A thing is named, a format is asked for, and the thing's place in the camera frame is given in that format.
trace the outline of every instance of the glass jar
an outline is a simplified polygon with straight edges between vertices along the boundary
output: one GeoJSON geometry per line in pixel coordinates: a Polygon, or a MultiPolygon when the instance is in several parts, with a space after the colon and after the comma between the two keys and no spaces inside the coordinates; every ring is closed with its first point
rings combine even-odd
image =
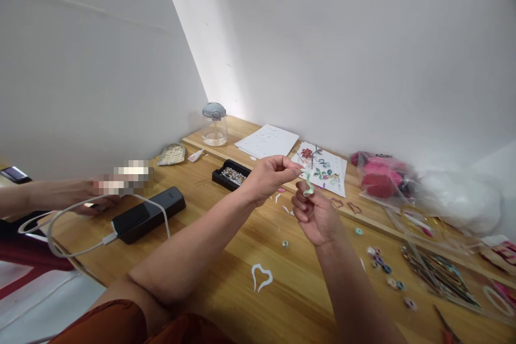
{"type": "Polygon", "coordinates": [[[203,107],[203,117],[204,143],[213,147],[224,145],[227,141],[226,109],[217,102],[210,102],[203,107]]]}

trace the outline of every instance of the plastic bag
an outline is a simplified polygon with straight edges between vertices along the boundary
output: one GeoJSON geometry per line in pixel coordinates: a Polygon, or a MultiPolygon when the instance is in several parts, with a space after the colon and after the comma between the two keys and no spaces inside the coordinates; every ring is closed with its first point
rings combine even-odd
{"type": "Polygon", "coordinates": [[[501,217],[501,194],[468,173],[426,171],[392,156],[357,152],[352,156],[363,196],[400,213],[412,206],[442,219],[469,236],[488,235],[501,217]]]}

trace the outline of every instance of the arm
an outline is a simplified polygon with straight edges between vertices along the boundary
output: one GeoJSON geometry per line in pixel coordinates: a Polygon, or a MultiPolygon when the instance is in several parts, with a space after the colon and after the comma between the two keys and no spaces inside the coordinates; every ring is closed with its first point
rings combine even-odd
{"type": "Polygon", "coordinates": [[[314,244],[332,301],[340,342],[406,343],[388,317],[369,282],[340,217],[331,202],[316,190],[305,198],[305,182],[297,183],[294,214],[314,244]]]}
{"type": "Polygon", "coordinates": [[[251,212],[284,183],[301,174],[301,166],[283,156],[260,160],[244,184],[204,216],[165,241],[127,276],[109,287],[92,307],[126,298],[135,301],[153,334],[166,322],[166,306],[184,299],[251,212]]]}
{"type": "MultiPolygon", "coordinates": [[[[0,188],[0,218],[37,210],[63,210],[71,205],[91,198],[92,203],[113,207],[119,201],[118,195],[93,200],[95,182],[90,180],[40,181],[21,184],[16,187],[0,188]]],[[[74,212],[82,215],[97,215],[99,210],[80,206],[74,212]]]]}

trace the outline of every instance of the white paper card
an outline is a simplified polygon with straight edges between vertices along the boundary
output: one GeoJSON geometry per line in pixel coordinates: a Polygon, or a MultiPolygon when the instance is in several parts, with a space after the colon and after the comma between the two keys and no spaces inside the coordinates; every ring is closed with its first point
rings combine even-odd
{"type": "Polygon", "coordinates": [[[492,235],[481,238],[481,241],[489,247],[494,247],[501,245],[503,242],[508,242],[509,238],[505,235],[492,235]]]}
{"type": "MultiPolygon", "coordinates": [[[[344,179],[346,177],[346,168],[348,162],[341,157],[335,156],[325,150],[321,150],[320,153],[314,154],[316,146],[309,144],[308,142],[302,142],[299,147],[299,155],[295,154],[292,157],[293,162],[297,162],[304,166],[306,169],[310,169],[310,182],[321,188],[325,188],[334,194],[346,197],[344,191],[344,179]],[[313,167],[312,158],[305,157],[309,155],[309,152],[304,150],[308,149],[312,151],[313,155],[313,167]]],[[[301,178],[306,180],[306,174],[302,173],[301,178]]]]}
{"type": "Polygon", "coordinates": [[[296,134],[267,124],[235,145],[242,152],[262,159],[278,154],[287,156],[298,139],[296,134]]]}

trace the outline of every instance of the jar lid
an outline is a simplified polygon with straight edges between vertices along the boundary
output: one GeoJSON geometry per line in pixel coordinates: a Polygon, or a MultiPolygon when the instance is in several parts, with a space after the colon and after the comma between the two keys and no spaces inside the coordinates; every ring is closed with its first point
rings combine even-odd
{"type": "Polygon", "coordinates": [[[226,116],[226,109],[217,102],[209,102],[203,107],[203,116],[214,121],[220,121],[226,116]]]}

